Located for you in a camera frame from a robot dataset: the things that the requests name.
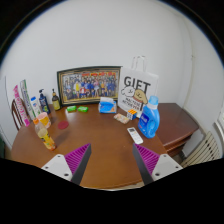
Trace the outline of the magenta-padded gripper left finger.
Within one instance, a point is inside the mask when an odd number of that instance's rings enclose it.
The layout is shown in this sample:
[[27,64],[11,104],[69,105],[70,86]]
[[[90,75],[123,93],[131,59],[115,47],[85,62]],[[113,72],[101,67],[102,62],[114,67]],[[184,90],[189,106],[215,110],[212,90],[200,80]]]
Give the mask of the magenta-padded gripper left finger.
[[57,154],[48,161],[42,169],[79,185],[83,178],[90,155],[91,144],[88,143],[66,155]]

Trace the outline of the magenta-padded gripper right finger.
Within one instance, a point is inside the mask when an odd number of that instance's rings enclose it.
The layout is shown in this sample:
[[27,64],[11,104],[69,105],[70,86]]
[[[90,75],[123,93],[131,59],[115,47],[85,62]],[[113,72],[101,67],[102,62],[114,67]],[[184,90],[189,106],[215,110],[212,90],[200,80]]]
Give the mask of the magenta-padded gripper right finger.
[[133,144],[132,152],[145,185],[182,169],[168,154],[159,155],[138,144]]

